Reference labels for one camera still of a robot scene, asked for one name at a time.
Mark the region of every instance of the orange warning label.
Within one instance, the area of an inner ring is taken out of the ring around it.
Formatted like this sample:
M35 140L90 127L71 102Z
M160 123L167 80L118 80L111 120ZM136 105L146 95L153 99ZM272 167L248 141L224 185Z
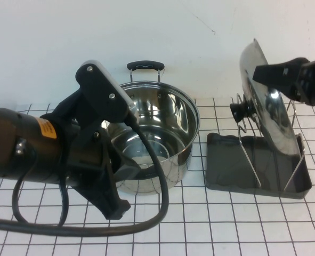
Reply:
M56 139L56 132L50 121L35 117L41 129L41 134L45 137Z

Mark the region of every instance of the black cylinder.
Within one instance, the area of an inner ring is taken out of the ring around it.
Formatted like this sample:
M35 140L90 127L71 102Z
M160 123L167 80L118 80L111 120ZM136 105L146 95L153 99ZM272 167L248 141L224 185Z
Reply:
M19 141L25 141L24 148L34 151L33 157L15 161L21 157L16 149ZM61 152L61 140L52 123L0 108L0 178L18 179L33 167L26 180L58 183L58 174L54 168L59 163Z

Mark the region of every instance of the white grid mat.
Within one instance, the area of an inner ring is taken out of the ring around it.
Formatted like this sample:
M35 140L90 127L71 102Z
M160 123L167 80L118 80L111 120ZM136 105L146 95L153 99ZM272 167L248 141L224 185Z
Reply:
M305 199L284 199L214 191L204 186L206 136L237 135L228 107L231 99L197 99L201 127L192 149L189 172L169 191L167 217L157 227L135 235L65 238L0 231L1 256L307 256L315 255L315 108L297 104L295 133L306 142L306 163L313 183ZM56 105L19 106L17 111L40 116ZM11 195L15 181L0 180L0 218L13 219ZM69 189L67 225L104 227L145 221L155 215L159 195L120 193L131 209L121 220L107 221L73 189ZM61 211L58 187L25 182L20 210L30 222L57 223Z

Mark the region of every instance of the black grid line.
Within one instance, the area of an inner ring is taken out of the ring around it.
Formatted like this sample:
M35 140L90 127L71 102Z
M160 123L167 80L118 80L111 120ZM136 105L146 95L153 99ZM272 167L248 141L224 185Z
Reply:
M262 218L260 217L260 211L259 211L259 207L258 207L258 204L257 204L257 198L256 198L255 195L254 195L254 200L255 200L256 207L257 207L258 218L260 220L260 226L261 226L262 232L263 232L263 237L264 237L264 241L265 241L266 251L268 253L268 256L270 256L269 247L268 247L268 244L266 242L266 236L265 236L265 232L264 232L263 222L262 222Z
M283 214L284 214L284 218L285 218L286 226L287 226L287 229L288 229L289 234L290 234L290 239L291 239L292 247L294 248L295 256L297 256L295 243L294 243L294 240L293 240L293 238L292 238L292 234L291 234L291 230L290 230L290 226L289 226L289 221L287 220L287 217L286 217L286 214L285 214L285 210L284 210L283 202L281 201L281 199L280 199L280 198L279 198L279 201L280 201L280 205L281 205L281 210L283 211Z
M205 180L205 161L206 161L206 153L203 152L203 148L201 147L203 144L206 143L206 141L203 141L204 139L204 134L206 132L217 132L218 134L220 134L221 131L225 131L226 134L229 134L230 132L231 133L236 133L238 132L238 129L236 126L230 126L230 122L229 121L223 121L222 123L224 124L228 124L227 126L225 126L224 128L223 127L220 127L219 124L220 124L220 121L221 119L224 120L224 119L233 119L233 117L222 117L223 115L220 116L220 114L217 114L217 107L226 107L228 108L227 105L222 105L222 104L216 104L216 101L215 99L213 99L213 106L199 106L199 108L205 108L205 107L211 107L211 108L214 108L214 116L215 117L211 117L211 118L201 118L201 120L208 120L208 119L212 119L214 120L214 122L216 123L216 128L215 129L209 129L210 126L209 125L206 125L204 126L206 129L203 129L204 127L201 127L200 128L200 132L197 134L197 141L195 141L194 143L196 143L199 148L200 148L200 153L199 155L198 154L192 154L192 157L201 157L201 159L197 159L198 162L200 162L201 166L194 166L196 170L188 170L189 172L195 174L195 173L198 173L199 175L203 176L204 180ZM43 114L44 114L44 111L50 111L52 109L50 109L50 105L48 105L48 108L47 110L44 110L44 109L37 109L38 107L35 107L35 109L28 109L28 110L24 110L24 111L21 111L22 113L29 113L30 114L30 110L31 111L42 111ZM302 121L303 121L303 118L306 118L306 117L313 117L313 115L302 115L301 113L297 113L298 116L300 116L300 118L302 118ZM315 129L315 127L301 127L300 125L300 122L299 122L299 119L297 118L296 119L296 129L300 130L301 133L303 133L303 139L306 141L306 142L310 142L310 141L315 141L315 136L312 136L312 138L307 139L304 135L305 132L308 132L308 134L312 133L313 131L310 131L310 129ZM305 152L306 154L306 157L311 157L312 158L312 161L313 161L313 166L311 166L310 170L315 170L315 153L313 154L312 151L310 150L310 146L308 144L307 146L307 150ZM181 188L181 196L182 196L182 202L175 202L175 203L171 203L171 205L180 205L182 204L183 205L183 221L163 221L163 223L182 223L183 224L183 227L184 227L184 242L161 242L161 233L160 233L160 225L158 226L158 242L137 242L135 241L135 235L133 235L133 239L132 241L130 242L126 242L126 241L123 241L122 243L121 242L109 242L109 239L107 238L106 239L106 242L93 242L93 241L86 241L86 240L83 240L82 238L80 239L80 242L79 243L59 243L59 245L79 245L79 256L81 254L81 250L82 250L82 245L83 244L88 244L88 245L94 245L94 244L102 244L102 245L105 245L106 246L106 255L107 255L107 252L108 252L108 245L111 244L111 245L121 245L121 244L132 244L132 256L135 254L134 250L134 245L135 244L158 244L159 246L159 256L161 255L161 244L184 244L185 245L185 248L186 248L186 255L188 255L188 248L187 248L187 244L188 244L188 241L187 241L187 230L186 230L186 224L187 223L207 223L209 224L209 228L210 228L210 234L211 234L211 241L212 241L212 250L213 250L213 255L215 253L214 251L214 244L237 244L239 246L239 251L240 251L240 255L242 255L242 251L241 251L241 244L265 244L266 245L266 250L269 254L269 250L268 250L268 244L273 244L273 243L292 243L293 245L293 248L294 248L294 252L295 252L295 255L297 255L296 253L296 250L295 250L295 246L294 246L294 243L312 243L312 242L315 242L315 241L296 241L296 240L293 240L293 236L290 232L290 228L289 228L289 223L305 223L305 222L310 222L312 223L314 229L315 229L315 220L313 220L312 218L312 215L311 215L311 212L310 212L310 208L309 206L310 205L313 205L315 204L315 202L307 202L307 200L300 200L300 201L283 201L283 200L279 200L279 202L258 202L257 201L257 197L254 195L254 200L253 202L236 202L233 197L233 193L231 192L228 192L229 194L229 200L227 202L216 202L216 203L210 203L208 201L210 201L210 196L209 196L209 190L207 191L207 188L204 186L204 185L201 185L201 186L186 186L184 184L183 181L181 181L181 183L179 184L177 187L178 188ZM12 190L12 189L7 189L7 188L1 188L2 187L2 181L0 182L0 191L1 190ZM205 190L205 196L206 196L206 202L193 202L193 203L185 203L185 194L184 194L184 189L186 188L192 188L192 187L197 187L197 188L204 188ZM41 199L40 199L40 203L38 203L38 205L22 205L20 206L20 208L22 207L38 207L39 206L39 209L37 210L37 214L36 214L36 217L35 217L35 222L37 221L37 218L38 218L38 213L40 211L40 208L43 208L43 207L57 207L59 205L55 205L55 204L52 204L52 205L42 205L42 201L43 201L43 196L44 196L44 193L46 190L51 190L51 189L55 189L55 190L58 190L57 188L52 188L52 187L47 187L46 185L44 186L44 188L21 188L21 191L23 190L31 190L31 191L42 191L42 194L41 194ZM87 200L85 200L85 203L83 202L76 202L78 204L73 204L73 206L85 206L86 207L86 212L85 212L85 216L84 216L84 222L80 222L80 223L71 223L71 224L75 224L75 225L82 225L85 227L85 225L96 225L96 224L107 224L108 226L110 226L110 221L100 221L100 222L87 222L87 210L88 210L88 206L90 205L89 202ZM147 203L137 203L137 200L136 200L136 196L135 196L135 199L134 199L134 203L132 204L132 207L134 207L134 219L133 219L133 222L121 222L121 224L135 224L135 223L139 223L137 222L137 218L136 218L136 206L137 205L159 205L160 207L160 196L158 196L158 203L154 203L154 202L147 202ZM207 213L208 213L208 221L186 221L186 218L185 218L185 206L186 205L204 205L206 204L207 205ZM256 221L237 221L236 219L236 212L234 212L234 205L256 205L257 207L257 212L258 212L258 216L259 216L259 219L257 218ZM282 212L284 214L284 217L285 217L285 220L284 221L262 221L262 218L261 218L261 213L260 213L260 208L259 206L260 205L263 205L263 204L277 204L277 205L281 205L282 207ZM285 209L284 209L284 206L287 205L287 206L290 206L292 204L303 204L306 206L307 210L308 210L308 213L310 215L310 220L309 220L309 217L307 220L292 220L292 221L289 221L286 217L286 214L285 214ZM210 213L210 210L209 210L209 206L210 205L230 205L231 208L232 208L232 214L233 214L233 220L232 221L213 221L211 220L211 213ZM0 207L8 207L10 208L11 206L9 205L0 205ZM211 224L212 223L234 223L235 224L235 231L236 231L236 235L237 235L237 238L238 238L238 242L215 242L213 241L213 232L212 232L212 226ZM264 241L262 242L257 242L257 241L254 241L254 242L242 242L240 237L239 237L239 233L238 233L238 226L237 224L238 223L260 223L261 225L261 228L262 228L262 233L263 233L263 236L264 236ZM286 223L287 227L288 227L288 232L289 232L289 235L290 235L290 241L272 241L272 242L267 242L266 240L266 237L265 237L265 233L264 233L264 229L263 229L263 224L264 223ZM28 251L29 251L29 246L31 245L53 245L53 252L52 252L52 255L54 254L54 251L55 251L55 246L57 245L57 238L55 238L55 241L54 243L32 243L32 236L30 237L30 240L29 240L29 243L26 244L26 243L11 243L11 241L9 241L9 243L6 243L6 237L4 239L4 243L0 245L2 245L2 247L4 245L26 245L28 246L27 247L27 252L26 252L26 255L28 254ZM208 244L209 242L191 242L192 244Z
M183 208L184 246L185 246L185 255L187 256L188 255L188 252L187 252L187 231L185 229L184 196L183 196L183 181L182 180L181 180L181 193L182 193L182 208Z
M219 127L219 122L216 118L216 125L217 125L217 132L218 134L220 135L220 127ZM234 213L234 207L233 207L233 201L232 201L232 194L231 194L231 191L229 191L229 194L230 194L230 200L231 200L231 207L232 207L232 212L233 212L233 219L234 219L234 222L235 222L235 226L236 226L236 233L237 233L237 239L238 239L238 245L239 245L239 251L240 251L240 256L243 256L243 253L241 252L241 245L240 245L240 239L239 239L239 233L238 233L238 226L237 226L237 220L236 220L236 215Z

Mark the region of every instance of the lid holder stand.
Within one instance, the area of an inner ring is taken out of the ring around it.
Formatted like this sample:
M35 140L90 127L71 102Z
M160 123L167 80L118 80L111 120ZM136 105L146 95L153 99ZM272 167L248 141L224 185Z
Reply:
M239 93L237 93L237 103L242 103L242 102L243 102L243 101L242 101L242 99L241 99L241 96L239 95ZM293 127L294 122L295 122L295 118L296 118L296 116L297 116L297 114L296 114L296 104L295 104L295 102L294 102L293 100L291 100L291 101L289 102L289 104L288 104L288 106L287 106L287 108L286 108L287 111L289 111L290 106L292 106L292 109L293 109L293 112L294 112L293 117L292 117L292 122L291 122L291 125L292 125L292 127ZM250 125L250 127L251 127L251 129L252 129L253 137L256 137L255 131L254 131L254 129L253 129L253 126L252 126L252 123L251 123L251 120L249 119L249 117L247 118L247 120L248 120L249 125ZM254 166L253 166L253 164L252 164L252 162L251 162L251 159L248 157L247 152L246 152L246 149L245 149L245 147L244 147L244 145L243 145L243 143L242 143L242 141L241 141L241 131L243 131L244 133L247 133L246 123L245 123L245 120L244 120L244 119L242 119L242 123L243 123L243 126L244 126L244 127L242 127L239 123L237 123L237 126L238 126L239 144L240 144L241 149L243 150L243 152L244 152L244 154L245 154L245 157L247 158L247 160L248 160L248 162L249 162L249 165L250 165L252 171L254 172L254 175L255 175L255 177L256 177L256 179L257 179L257 182L258 182L258 188L261 188L260 179L259 179L259 177L258 177L258 175L257 175L257 172L256 172L256 170L254 169ZM303 145L303 150L302 150L302 152L301 152L301 158L300 158L299 162L297 163L296 168L295 168L294 171L292 172L292 174L291 174L289 180L287 181L287 183L286 183L286 185L285 185L283 191L286 191L286 189L288 188L288 185L289 185L290 182L292 181L292 179L293 179L295 173L297 172L297 170L299 169L301 163L303 162L304 156L305 156L305 153L304 153L304 152L305 152L305 148L304 148L304 145Z

